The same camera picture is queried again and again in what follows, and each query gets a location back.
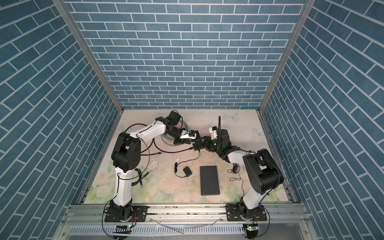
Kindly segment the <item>black power adapter with cord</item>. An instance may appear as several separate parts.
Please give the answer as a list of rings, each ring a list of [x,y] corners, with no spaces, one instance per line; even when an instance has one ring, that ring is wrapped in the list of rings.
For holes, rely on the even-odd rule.
[[[184,172],[185,175],[184,176],[179,176],[177,174],[178,166],[181,165],[181,164],[185,164],[185,163],[188,163],[188,162],[192,162],[192,161],[198,160],[200,158],[200,156],[201,156],[200,150],[198,150],[198,153],[199,153],[198,156],[195,157],[194,159],[190,159],[190,160],[187,160],[187,161],[182,161],[180,163],[175,163],[174,174],[175,174],[176,177],[178,177],[178,178],[187,178],[187,177],[192,175],[191,169],[189,167],[185,167],[185,168],[183,168],[183,172]]]

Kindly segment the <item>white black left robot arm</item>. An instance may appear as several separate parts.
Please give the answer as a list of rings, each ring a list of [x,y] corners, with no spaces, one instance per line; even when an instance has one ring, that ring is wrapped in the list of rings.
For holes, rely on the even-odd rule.
[[[119,134],[111,156],[116,172],[116,196],[113,199],[115,205],[126,207],[131,204],[131,186],[135,178],[133,174],[141,160],[141,144],[146,145],[163,134],[172,137],[175,142],[181,141],[182,144],[191,144],[195,141],[197,138],[195,131],[177,127],[181,119],[178,112],[171,111],[166,118],[158,117],[140,130]]]

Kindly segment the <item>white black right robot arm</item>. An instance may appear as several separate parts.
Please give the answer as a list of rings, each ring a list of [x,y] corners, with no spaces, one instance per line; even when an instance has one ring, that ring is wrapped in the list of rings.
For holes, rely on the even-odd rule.
[[[284,182],[282,171],[268,150],[246,151],[233,146],[227,130],[211,130],[210,137],[202,137],[197,143],[222,160],[246,169],[251,187],[237,204],[242,211],[258,208],[263,199]]]

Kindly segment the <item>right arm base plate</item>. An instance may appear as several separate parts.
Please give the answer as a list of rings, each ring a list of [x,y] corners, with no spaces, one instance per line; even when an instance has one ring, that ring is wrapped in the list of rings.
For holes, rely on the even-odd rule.
[[[244,204],[226,204],[226,214],[228,222],[239,221],[266,221],[267,215],[263,205],[252,210],[247,209]]]

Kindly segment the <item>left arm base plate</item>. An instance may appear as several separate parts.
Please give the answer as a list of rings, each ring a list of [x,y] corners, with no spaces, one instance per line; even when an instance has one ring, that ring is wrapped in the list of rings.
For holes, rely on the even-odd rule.
[[[107,223],[123,222],[145,222],[148,207],[147,206],[127,206],[120,207],[111,205],[105,211],[104,221]]]

